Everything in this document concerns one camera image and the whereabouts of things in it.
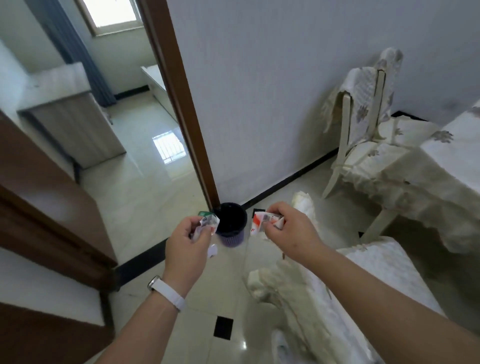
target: trash can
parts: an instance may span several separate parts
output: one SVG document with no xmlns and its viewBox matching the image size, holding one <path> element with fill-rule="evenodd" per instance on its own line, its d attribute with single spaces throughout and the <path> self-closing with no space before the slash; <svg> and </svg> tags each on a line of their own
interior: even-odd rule
<svg viewBox="0 0 480 364">
<path fill-rule="evenodd" d="M 220 219 L 216 233 L 223 245 L 233 248 L 243 242 L 244 229 L 247 225 L 247 212 L 239 204 L 225 202 L 213 213 Z"/>
</svg>

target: curtain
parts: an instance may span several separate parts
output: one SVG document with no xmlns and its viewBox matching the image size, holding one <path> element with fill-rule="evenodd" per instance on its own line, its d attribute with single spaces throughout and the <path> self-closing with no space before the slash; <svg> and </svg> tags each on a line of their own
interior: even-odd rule
<svg viewBox="0 0 480 364">
<path fill-rule="evenodd" d="M 81 62 L 100 106 L 117 101 L 58 0 L 25 0 L 65 63 Z"/>
</svg>

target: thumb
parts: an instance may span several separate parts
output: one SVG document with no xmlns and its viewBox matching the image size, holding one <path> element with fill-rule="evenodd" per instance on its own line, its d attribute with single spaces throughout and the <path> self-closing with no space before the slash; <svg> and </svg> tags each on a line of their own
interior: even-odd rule
<svg viewBox="0 0 480 364">
<path fill-rule="evenodd" d="M 267 238 L 269 238 L 271 241 L 273 241 L 275 244 L 278 245 L 278 240 L 280 239 L 281 236 L 281 230 L 277 229 L 273 224 L 269 221 L 264 222 L 264 230 L 265 230 L 265 235 Z"/>
<path fill-rule="evenodd" d="M 199 245 L 200 249 L 207 250 L 211 240 L 212 240 L 212 230 L 210 227 L 208 227 L 202 230 L 202 232 L 200 233 L 200 237 L 195 242 L 195 244 Z"/>
</svg>

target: door frame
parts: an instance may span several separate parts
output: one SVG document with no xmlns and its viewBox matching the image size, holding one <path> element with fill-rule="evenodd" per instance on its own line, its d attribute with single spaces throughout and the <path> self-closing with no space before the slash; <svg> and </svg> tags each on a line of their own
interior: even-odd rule
<svg viewBox="0 0 480 364">
<path fill-rule="evenodd" d="M 145 30 L 208 208 L 220 205 L 167 0 L 137 1 Z"/>
</svg>

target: white wall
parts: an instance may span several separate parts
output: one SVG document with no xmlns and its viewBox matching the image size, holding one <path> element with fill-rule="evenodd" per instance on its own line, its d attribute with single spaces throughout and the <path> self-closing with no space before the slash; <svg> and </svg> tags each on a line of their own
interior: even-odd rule
<svg viewBox="0 0 480 364">
<path fill-rule="evenodd" d="M 445 124 L 480 97 L 480 2 L 168 0 L 220 200 L 244 202 L 324 155 L 320 100 L 386 47 L 394 110 Z"/>
<path fill-rule="evenodd" d="M 0 109 L 58 164 L 72 179 L 73 164 L 27 120 L 17 114 L 17 106 L 28 80 L 28 73 L 0 39 Z"/>
<path fill-rule="evenodd" d="M 60 0 L 114 94 L 146 85 L 141 66 L 156 64 L 145 29 L 92 37 L 74 0 Z"/>
<path fill-rule="evenodd" d="M 29 73 L 65 64 L 24 0 L 0 0 L 0 37 Z"/>
<path fill-rule="evenodd" d="M 104 325 L 98 291 L 3 248 L 0 302 Z"/>
</svg>

